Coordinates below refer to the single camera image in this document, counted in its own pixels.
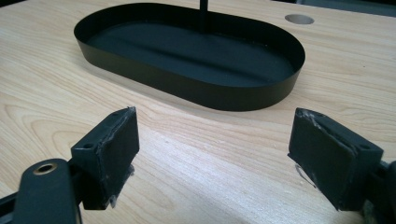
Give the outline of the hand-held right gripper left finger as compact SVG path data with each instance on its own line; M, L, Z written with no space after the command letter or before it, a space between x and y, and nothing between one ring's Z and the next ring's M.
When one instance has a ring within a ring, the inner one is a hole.
M117 200L134 172L132 161L138 152L134 107L111 113L72 146L71 163L82 174L79 200L85 209L105 210Z

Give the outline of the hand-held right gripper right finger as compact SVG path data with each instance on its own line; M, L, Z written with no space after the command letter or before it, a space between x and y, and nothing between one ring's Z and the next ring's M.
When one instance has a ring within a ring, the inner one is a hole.
M289 157L301 166L337 210L357 211L364 185L383 150L319 112L295 110Z

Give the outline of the black oval metal tray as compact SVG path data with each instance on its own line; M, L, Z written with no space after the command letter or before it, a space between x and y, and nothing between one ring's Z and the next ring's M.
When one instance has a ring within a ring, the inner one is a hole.
M198 105L252 111L287 97L305 61L300 41L207 5L108 7L82 19L74 35L89 63Z

